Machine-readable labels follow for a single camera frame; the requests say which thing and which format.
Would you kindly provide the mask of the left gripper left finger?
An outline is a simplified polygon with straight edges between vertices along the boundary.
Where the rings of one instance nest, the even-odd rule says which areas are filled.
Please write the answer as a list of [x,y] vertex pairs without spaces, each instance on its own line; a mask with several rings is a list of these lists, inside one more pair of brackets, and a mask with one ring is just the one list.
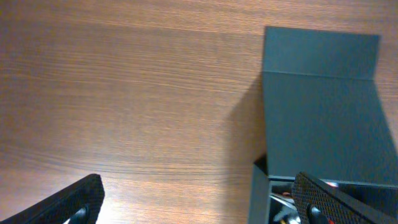
[[90,174],[1,224],[95,224],[104,200],[99,174]]

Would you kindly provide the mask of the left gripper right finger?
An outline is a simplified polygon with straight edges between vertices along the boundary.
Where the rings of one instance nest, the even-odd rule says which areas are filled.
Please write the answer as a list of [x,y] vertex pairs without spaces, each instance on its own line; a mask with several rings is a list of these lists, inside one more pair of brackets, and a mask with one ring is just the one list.
[[292,196],[302,223],[397,223],[397,219],[301,172]]

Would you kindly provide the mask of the black gift box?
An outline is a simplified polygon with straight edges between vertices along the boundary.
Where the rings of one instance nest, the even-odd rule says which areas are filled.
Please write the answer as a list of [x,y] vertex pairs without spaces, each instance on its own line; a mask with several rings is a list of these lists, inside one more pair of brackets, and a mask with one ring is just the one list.
[[266,153],[249,223],[273,223],[271,193],[306,172],[397,217],[397,150],[375,81],[381,36],[268,26],[262,58]]

